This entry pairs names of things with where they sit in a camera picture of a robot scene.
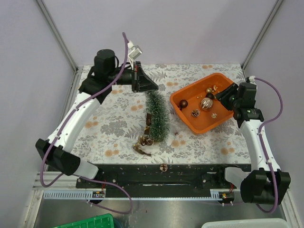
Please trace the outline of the small green christmas tree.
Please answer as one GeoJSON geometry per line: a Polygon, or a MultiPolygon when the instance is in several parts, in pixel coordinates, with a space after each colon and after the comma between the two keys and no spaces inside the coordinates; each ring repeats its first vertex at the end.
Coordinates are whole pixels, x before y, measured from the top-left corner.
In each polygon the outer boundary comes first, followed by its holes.
{"type": "Polygon", "coordinates": [[[157,143],[167,139],[170,131],[170,117],[167,101],[159,91],[146,93],[147,113],[151,114],[150,138],[157,143]]]}

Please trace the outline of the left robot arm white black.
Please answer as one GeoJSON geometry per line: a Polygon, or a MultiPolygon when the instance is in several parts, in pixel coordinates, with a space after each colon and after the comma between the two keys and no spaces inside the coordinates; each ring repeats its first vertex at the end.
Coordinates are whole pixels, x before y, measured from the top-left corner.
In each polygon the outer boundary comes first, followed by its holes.
{"type": "Polygon", "coordinates": [[[158,86],[144,73],[141,63],[136,61],[140,54],[142,51],[138,46],[128,48],[126,62],[120,65],[112,50],[97,52],[94,65],[67,115],[47,139],[36,142],[43,166],[48,165],[66,176],[85,177],[93,188],[102,185],[103,176],[98,173],[99,168],[71,151],[89,117],[111,92],[112,85],[130,85],[134,93],[158,90],[158,86]]]}

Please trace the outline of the brown leaf decoration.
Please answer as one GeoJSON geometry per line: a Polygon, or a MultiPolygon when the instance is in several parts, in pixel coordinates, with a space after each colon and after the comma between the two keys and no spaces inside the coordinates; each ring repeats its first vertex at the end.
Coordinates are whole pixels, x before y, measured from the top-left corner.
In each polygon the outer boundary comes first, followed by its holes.
{"type": "Polygon", "coordinates": [[[146,126],[145,126],[145,129],[144,129],[144,133],[142,136],[140,136],[138,138],[138,141],[137,143],[135,143],[133,145],[133,149],[141,154],[141,155],[145,155],[145,156],[149,156],[151,157],[152,155],[150,153],[146,153],[142,147],[144,146],[151,146],[153,145],[154,141],[150,138],[150,126],[152,124],[152,115],[150,113],[148,113],[146,115],[146,126]]]}

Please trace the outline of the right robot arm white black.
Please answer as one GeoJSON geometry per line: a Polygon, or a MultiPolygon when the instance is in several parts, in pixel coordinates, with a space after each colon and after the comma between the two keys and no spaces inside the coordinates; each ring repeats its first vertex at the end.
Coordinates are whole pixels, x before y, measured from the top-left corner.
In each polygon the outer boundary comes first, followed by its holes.
{"type": "Polygon", "coordinates": [[[241,168],[227,167],[216,176],[217,184],[227,188],[233,184],[240,190],[244,203],[273,205],[277,207],[291,183],[288,172],[281,170],[270,149],[264,117],[255,107],[257,86],[243,82],[232,83],[216,99],[228,110],[245,138],[250,160],[251,172],[245,173],[241,168]]]}

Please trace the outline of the orange plastic bin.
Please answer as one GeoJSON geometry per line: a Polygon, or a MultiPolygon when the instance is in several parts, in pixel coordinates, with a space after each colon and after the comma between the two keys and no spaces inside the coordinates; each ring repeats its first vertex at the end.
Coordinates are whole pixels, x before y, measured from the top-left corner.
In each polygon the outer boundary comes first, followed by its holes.
{"type": "Polygon", "coordinates": [[[233,117],[215,97],[233,81],[221,73],[213,73],[170,96],[177,116],[195,134],[204,134],[233,117]]]}

